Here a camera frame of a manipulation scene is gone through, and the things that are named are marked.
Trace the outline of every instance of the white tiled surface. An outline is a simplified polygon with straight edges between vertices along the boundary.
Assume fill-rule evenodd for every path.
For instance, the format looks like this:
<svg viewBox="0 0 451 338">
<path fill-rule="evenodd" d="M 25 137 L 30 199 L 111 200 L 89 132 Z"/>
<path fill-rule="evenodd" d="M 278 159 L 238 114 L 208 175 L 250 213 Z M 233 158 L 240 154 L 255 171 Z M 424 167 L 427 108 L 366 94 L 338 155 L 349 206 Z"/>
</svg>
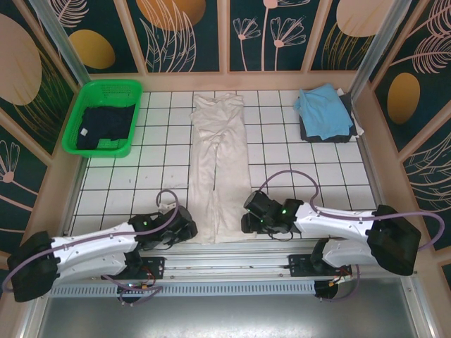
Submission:
<svg viewBox="0 0 451 338">
<path fill-rule="evenodd" d="M 189 209 L 193 95 L 218 97 L 225 93 L 144 93 L 130 155 L 89 160 L 71 234 L 107 229 L 134 214 L 155 212 L 156 195 L 164 188 L 172 189 Z M 321 191 L 316 198 L 319 206 L 352 210 L 376 207 L 356 142 L 310 144 L 301 140 L 299 116 L 292 108 L 297 91 L 238 91 L 237 94 L 243 95 L 245 102 L 253 188 L 280 170 L 293 169 L 319 182 Z M 313 184 L 296 174 L 279 175 L 268 186 L 264 191 L 279 202 L 289 198 L 307 201 L 314 193 Z M 164 194 L 162 202 L 173 201 Z M 304 235 L 304 238 L 319 235 Z M 277 238 L 290 238 L 290 235 Z"/>
</svg>

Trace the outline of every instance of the plastic laundry basket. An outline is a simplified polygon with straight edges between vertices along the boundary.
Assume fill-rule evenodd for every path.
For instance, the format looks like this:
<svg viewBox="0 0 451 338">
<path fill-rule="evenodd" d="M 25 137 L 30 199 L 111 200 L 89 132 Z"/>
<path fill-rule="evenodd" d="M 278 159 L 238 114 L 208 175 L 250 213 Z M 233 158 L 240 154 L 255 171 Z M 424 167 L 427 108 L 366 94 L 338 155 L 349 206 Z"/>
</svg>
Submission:
<svg viewBox="0 0 451 338">
<path fill-rule="evenodd" d="M 88 82 L 80 90 L 77 101 L 70 114 L 63 135 L 63 148 L 70 154 L 83 157 L 124 157 L 130 153 L 136 120 L 140 112 L 142 85 L 133 80 L 95 80 Z M 113 106 L 128 107 L 135 105 L 130 132 L 127 139 L 100 139 L 96 149 L 77 149 L 78 130 L 83 113 L 87 107 Z"/>
</svg>

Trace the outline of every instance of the white pants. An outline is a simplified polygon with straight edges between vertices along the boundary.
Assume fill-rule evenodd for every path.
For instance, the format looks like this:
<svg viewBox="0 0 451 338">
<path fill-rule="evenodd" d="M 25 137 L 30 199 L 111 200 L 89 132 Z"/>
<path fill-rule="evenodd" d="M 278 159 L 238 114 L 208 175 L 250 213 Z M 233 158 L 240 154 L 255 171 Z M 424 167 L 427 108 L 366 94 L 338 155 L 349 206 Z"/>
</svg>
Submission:
<svg viewBox="0 0 451 338">
<path fill-rule="evenodd" d="M 255 238 L 240 223 L 251 193 L 242 96 L 196 95 L 194 104 L 188 208 L 199 233 L 191 242 Z"/>
</svg>

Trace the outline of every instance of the metal pole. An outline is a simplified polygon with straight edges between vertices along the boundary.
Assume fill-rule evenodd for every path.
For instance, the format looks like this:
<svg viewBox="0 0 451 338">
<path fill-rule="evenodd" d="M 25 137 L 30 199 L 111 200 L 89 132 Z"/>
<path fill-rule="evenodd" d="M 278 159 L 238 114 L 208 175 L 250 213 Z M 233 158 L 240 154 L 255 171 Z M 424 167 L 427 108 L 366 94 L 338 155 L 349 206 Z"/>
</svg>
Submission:
<svg viewBox="0 0 451 338">
<path fill-rule="evenodd" d="M 58 18 L 55 16 L 52 7 L 48 1 L 43 0 L 29 0 L 31 6 L 34 8 L 38 18 L 41 20 L 44 27 L 47 29 L 50 37 L 57 45 L 59 51 L 72 70 L 72 73 L 77 78 L 80 85 L 84 85 L 91 81 L 89 74 L 86 71 L 78 54 L 70 43 L 68 35 L 60 25 Z"/>
<path fill-rule="evenodd" d="M 379 32 L 376 34 L 370 47 L 368 48 L 354 80 L 352 81 L 350 88 L 352 100 L 355 100 L 365 87 L 371 73 L 389 45 L 393 35 L 395 35 L 402 19 L 409 10 L 411 2 L 412 0 L 394 1 L 390 11 L 381 25 Z"/>
</svg>

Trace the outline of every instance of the folded blue shirt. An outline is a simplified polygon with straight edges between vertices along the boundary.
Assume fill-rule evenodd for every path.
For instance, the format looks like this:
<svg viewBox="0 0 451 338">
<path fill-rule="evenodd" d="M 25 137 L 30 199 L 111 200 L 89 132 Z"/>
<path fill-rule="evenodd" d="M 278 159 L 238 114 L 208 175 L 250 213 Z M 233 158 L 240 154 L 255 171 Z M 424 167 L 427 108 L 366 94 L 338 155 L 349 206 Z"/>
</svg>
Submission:
<svg viewBox="0 0 451 338">
<path fill-rule="evenodd" d="M 352 120 L 331 84 L 299 91 L 295 102 L 308 137 L 328 139 L 337 135 L 349 135 Z"/>
</svg>

